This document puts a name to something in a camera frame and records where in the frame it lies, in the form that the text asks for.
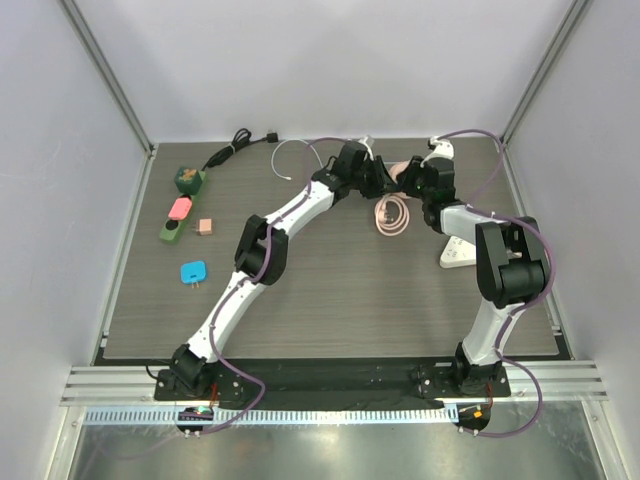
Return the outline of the round pink power socket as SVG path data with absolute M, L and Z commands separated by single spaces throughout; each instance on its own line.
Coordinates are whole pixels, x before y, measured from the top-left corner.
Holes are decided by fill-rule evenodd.
M 392 180 L 397 183 L 399 176 L 408 168 L 410 161 L 403 161 L 392 164 L 389 168 L 389 175 Z

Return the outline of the white triangular power strip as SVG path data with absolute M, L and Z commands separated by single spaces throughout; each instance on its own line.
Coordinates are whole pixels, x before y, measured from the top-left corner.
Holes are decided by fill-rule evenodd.
M 474 266 L 476 247 L 456 236 L 451 236 L 440 256 L 439 265 L 443 269 Z

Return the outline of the dusty pink usb charger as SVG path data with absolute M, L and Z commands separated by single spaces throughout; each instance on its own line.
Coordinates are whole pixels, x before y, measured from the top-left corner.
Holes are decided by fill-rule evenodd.
M 194 231 L 198 236 L 209 236 L 214 232 L 214 223 L 211 218 L 199 218 L 194 224 Z

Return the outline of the blue plug adapter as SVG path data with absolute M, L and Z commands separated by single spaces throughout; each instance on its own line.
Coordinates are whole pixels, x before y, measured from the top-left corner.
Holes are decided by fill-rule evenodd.
M 208 277 L 206 263 L 202 260 L 185 263 L 180 268 L 180 280 L 184 285 L 198 288 Z

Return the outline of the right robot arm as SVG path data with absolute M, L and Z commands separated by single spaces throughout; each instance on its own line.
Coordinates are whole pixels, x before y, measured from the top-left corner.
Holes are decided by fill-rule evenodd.
M 397 175 L 400 191 L 422 201 L 425 223 L 475 247 L 481 304 L 458 344 L 449 374 L 456 393 L 481 395 L 498 379 L 505 339 L 527 305 L 551 280 L 551 267 L 537 221 L 481 213 L 456 197 L 454 162 L 414 156 Z

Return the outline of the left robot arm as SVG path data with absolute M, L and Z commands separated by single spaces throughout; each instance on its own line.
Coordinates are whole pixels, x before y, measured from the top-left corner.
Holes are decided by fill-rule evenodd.
M 218 302 L 201 327 L 173 353 L 158 385 L 205 397 L 215 383 L 213 364 L 225 363 L 222 350 L 249 306 L 283 275 L 290 240 L 317 216 L 357 191 L 380 198 L 389 179 L 381 159 L 372 152 L 373 140 L 345 140 L 339 154 L 314 172 L 302 191 L 284 206 L 245 223 L 235 255 L 234 271 Z

